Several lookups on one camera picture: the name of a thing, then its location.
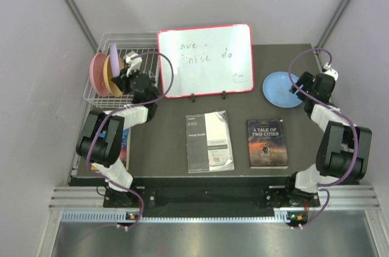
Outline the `blue plate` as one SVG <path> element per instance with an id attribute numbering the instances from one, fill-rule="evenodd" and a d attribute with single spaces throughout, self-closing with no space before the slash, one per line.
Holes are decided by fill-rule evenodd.
<path id="1" fill-rule="evenodd" d="M 289 92 L 292 83 L 287 72 L 273 72 L 263 81 L 263 94 L 274 106 L 294 108 L 302 104 L 302 100 Z"/>

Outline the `purple plate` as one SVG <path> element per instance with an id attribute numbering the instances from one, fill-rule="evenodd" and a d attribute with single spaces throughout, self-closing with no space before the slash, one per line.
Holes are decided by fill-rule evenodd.
<path id="1" fill-rule="evenodd" d="M 116 43 L 110 44 L 109 53 L 110 53 L 112 76 L 118 77 L 120 75 L 121 68 L 120 68 L 120 61 L 119 61 L 119 55 L 118 55 Z"/>

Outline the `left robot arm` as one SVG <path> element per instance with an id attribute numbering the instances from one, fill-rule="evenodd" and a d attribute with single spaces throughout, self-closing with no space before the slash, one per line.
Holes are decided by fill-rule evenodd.
<path id="1" fill-rule="evenodd" d="M 134 178 L 120 160 L 123 132 L 154 117 L 159 91 L 156 81 L 140 71 L 122 78 L 125 91 L 133 94 L 131 104 L 115 111 L 91 111 L 78 137 L 76 152 L 101 173 L 110 189 L 117 191 L 118 201 L 128 207 L 136 203 L 138 192 L 131 188 Z"/>

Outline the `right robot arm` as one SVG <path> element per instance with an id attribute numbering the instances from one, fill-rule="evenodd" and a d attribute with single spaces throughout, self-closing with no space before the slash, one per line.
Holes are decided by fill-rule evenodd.
<path id="1" fill-rule="evenodd" d="M 372 131 L 351 123 L 329 102 L 337 77 L 332 69 L 317 75 L 303 72 L 289 90 L 304 102 L 309 119 L 323 131 L 315 164 L 287 179 L 283 196 L 289 205 L 299 205 L 320 187 L 360 180 L 367 172 Z"/>

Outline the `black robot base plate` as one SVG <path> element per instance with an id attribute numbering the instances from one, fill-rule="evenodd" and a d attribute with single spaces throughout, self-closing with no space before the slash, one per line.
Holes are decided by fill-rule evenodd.
<path id="1" fill-rule="evenodd" d="M 132 188 L 143 198 L 146 218 L 260 217 L 320 205 L 316 194 L 292 194 L 286 176 L 138 177 Z"/>

